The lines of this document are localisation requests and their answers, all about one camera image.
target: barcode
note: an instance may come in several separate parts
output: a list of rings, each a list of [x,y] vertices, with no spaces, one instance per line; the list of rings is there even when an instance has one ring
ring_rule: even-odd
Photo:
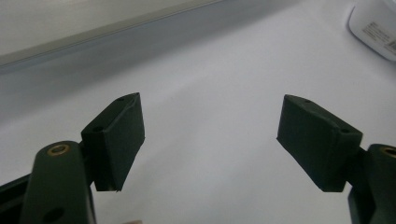
[[[396,40],[393,40],[390,44],[388,44],[393,50],[396,50]]]

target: brass screw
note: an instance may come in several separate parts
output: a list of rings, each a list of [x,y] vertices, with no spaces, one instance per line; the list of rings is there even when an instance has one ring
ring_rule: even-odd
[[[381,147],[381,151],[386,155],[396,159],[396,148],[394,147]]]
[[[49,154],[50,156],[60,156],[60,155],[62,155],[64,153],[68,152],[69,150],[70,150],[70,146],[69,145],[66,145],[66,144],[57,145],[57,146],[54,146],[54,147],[50,148],[47,151],[47,154]]]

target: label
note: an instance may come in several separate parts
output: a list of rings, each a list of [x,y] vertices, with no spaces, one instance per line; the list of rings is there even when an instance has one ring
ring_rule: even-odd
[[[370,36],[375,43],[396,56],[396,35],[393,35],[375,21],[364,27],[363,32]]]

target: white table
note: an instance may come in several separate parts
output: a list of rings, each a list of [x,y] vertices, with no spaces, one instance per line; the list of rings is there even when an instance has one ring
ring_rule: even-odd
[[[276,132],[289,93],[396,146],[396,64],[348,32],[353,3],[227,0],[0,68],[0,184],[139,91],[146,142],[99,223],[350,223],[350,187],[322,193]]]

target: black mechanical part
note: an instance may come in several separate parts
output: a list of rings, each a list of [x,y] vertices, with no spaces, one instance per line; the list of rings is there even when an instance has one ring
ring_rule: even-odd
[[[286,95],[279,122],[279,143],[323,191],[348,197],[353,224],[396,223],[396,148],[360,148],[362,133],[319,105]]]
[[[82,136],[43,148],[30,175],[0,187],[0,223],[95,223],[90,184],[121,190],[144,142],[139,93],[115,100]]]

